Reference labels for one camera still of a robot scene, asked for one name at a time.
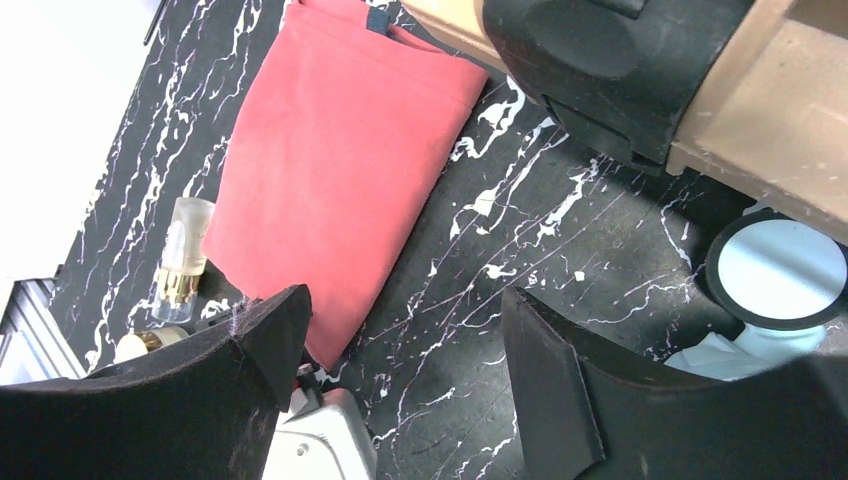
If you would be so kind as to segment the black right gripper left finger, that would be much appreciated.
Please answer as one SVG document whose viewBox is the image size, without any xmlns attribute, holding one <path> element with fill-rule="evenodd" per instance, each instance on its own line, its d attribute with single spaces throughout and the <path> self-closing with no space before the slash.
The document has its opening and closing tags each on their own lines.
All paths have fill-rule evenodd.
<svg viewBox="0 0 848 480">
<path fill-rule="evenodd" d="M 5 479 L 258 479 L 312 315 L 304 285 L 83 379 L 1 390 Z"/>
</svg>

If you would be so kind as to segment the rust red cloth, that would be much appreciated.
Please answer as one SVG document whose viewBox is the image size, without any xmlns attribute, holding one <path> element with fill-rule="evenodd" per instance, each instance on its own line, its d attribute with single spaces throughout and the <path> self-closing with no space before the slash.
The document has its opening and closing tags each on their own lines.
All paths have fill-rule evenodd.
<svg viewBox="0 0 848 480">
<path fill-rule="evenodd" d="M 362 1 L 295 1 L 238 113 L 203 253 L 245 296 L 304 284 L 331 369 L 487 81 Z"/>
</svg>

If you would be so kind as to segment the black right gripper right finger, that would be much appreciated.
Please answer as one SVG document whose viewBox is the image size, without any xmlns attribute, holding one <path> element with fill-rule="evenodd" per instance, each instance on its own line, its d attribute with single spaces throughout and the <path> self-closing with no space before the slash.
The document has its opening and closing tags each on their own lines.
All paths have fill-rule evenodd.
<svg viewBox="0 0 848 480">
<path fill-rule="evenodd" d="M 632 352 L 520 288 L 501 297 L 532 479 L 843 479 L 847 361 L 723 382 Z"/>
</svg>

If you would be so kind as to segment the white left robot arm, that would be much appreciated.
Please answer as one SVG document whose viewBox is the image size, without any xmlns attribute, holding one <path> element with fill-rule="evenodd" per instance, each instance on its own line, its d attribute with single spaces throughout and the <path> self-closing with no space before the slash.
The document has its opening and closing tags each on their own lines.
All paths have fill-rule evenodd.
<svg viewBox="0 0 848 480">
<path fill-rule="evenodd" d="M 323 392 L 311 364 L 297 371 L 275 427 L 264 479 L 374 479 L 377 453 L 353 394 Z"/>
</svg>

